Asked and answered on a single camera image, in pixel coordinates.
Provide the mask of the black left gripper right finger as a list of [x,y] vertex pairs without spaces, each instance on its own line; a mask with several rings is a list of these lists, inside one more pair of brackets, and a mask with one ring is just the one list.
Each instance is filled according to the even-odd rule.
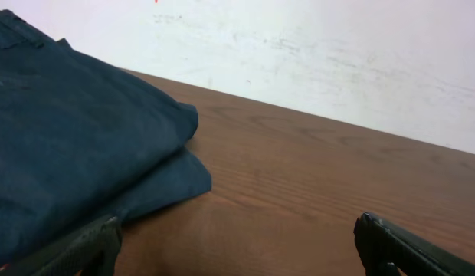
[[374,213],[363,212],[353,233],[367,276],[475,276],[475,264]]

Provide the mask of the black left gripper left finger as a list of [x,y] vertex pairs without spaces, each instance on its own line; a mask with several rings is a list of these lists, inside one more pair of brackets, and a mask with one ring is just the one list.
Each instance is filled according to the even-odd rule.
[[0,276],[113,276],[121,245],[118,218],[105,215],[3,266]]

